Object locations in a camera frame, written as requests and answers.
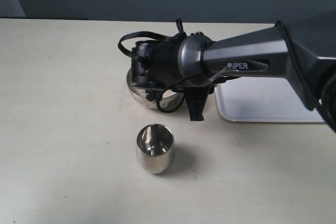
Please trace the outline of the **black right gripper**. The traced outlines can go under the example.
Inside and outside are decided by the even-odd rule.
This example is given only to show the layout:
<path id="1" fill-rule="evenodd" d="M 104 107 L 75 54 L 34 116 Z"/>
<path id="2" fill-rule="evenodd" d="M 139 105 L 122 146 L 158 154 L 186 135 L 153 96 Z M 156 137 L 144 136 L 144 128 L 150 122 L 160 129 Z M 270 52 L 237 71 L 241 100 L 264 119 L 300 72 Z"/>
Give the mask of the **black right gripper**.
<path id="1" fill-rule="evenodd" d="M 130 84 L 140 89 L 182 89 L 182 84 L 174 84 L 183 77 L 178 67 L 178 51 L 184 37 L 173 42 L 157 40 L 140 40 L 132 49 L 143 56 L 145 64 L 131 61 Z M 187 88 L 184 99 L 187 104 L 190 120 L 200 122 L 204 120 L 203 110 L 209 94 L 213 93 L 213 85 L 205 87 Z"/>

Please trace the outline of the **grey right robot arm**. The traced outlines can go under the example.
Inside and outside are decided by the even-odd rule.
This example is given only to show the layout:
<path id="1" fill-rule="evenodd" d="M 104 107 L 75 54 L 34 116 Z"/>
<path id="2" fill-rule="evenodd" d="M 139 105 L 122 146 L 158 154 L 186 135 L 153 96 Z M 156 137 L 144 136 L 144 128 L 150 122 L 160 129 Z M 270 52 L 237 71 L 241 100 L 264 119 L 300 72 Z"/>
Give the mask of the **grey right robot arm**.
<path id="1" fill-rule="evenodd" d="M 173 38 L 149 32 L 131 51 L 130 85 L 156 104 L 172 90 L 184 95 L 191 121 L 202 121 L 217 83 L 241 77 L 286 79 L 308 110 L 335 129 L 335 11 L 214 41 L 203 33 Z"/>

